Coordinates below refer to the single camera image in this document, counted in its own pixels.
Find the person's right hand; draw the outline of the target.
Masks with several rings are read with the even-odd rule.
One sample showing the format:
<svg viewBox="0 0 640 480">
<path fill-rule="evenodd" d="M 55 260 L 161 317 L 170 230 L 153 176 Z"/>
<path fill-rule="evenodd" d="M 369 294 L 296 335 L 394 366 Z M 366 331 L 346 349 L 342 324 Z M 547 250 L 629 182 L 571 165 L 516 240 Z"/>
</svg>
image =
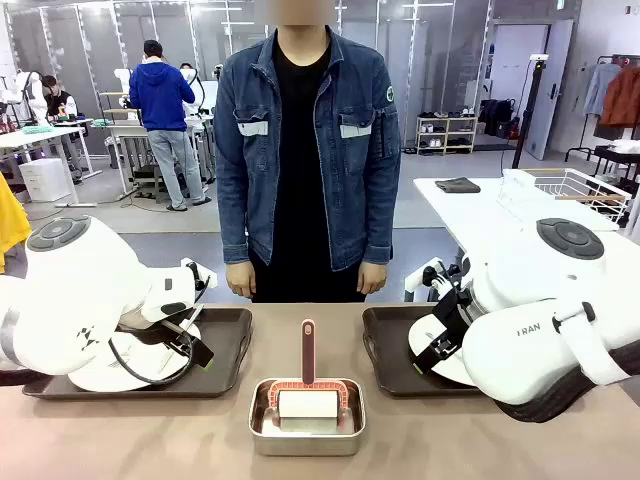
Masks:
<svg viewBox="0 0 640 480">
<path fill-rule="evenodd" d="M 226 266 L 226 280 L 235 295 L 252 299 L 256 293 L 256 274 L 250 261 L 228 264 Z"/>
</svg>

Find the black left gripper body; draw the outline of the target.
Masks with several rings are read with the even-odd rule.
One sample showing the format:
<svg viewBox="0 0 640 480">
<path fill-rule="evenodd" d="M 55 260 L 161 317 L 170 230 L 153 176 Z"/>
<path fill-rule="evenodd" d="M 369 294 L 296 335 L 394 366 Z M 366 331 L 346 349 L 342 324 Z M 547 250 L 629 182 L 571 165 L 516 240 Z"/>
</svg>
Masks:
<svg viewBox="0 0 640 480">
<path fill-rule="evenodd" d="M 172 321 L 156 322 L 147 329 L 133 329 L 119 325 L 118 332 L 131 334 L 145 345 L 163 344 L 184 357 L 191 357 L 193 354 L 193 336 Z"/>
</svg>

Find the person's left hand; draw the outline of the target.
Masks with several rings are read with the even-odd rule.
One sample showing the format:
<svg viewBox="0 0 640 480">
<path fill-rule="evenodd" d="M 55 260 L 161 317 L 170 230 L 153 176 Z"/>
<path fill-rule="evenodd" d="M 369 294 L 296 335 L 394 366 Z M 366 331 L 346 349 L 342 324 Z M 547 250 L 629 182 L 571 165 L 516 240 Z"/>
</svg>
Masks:
<svg viewBox="0 0 640 480">
<path fill-rule="evenodd" d="M 387 266 L 363 261 L 358 270 L 357 291 L 369 295 L 380 291 L 387 281 Z"/>
</svg>

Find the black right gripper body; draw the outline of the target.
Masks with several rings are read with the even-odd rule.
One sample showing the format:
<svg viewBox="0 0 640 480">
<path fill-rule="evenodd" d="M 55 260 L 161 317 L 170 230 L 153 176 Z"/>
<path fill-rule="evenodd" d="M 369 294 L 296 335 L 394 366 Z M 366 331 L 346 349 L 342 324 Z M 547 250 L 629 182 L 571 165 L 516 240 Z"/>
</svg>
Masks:
<svg viewBox="0 0 640 480">
<path fill-rule="evenodd" d="M 432 350 L 458 350 L 471 323 L 478 316 L 472 313 L 474 303 L 472 289 L 453 287 L 447 292 L 440 289 L 433 315 L 444 327 L 444 332 L 435 336 L 430 344 Z"/>
</svg>

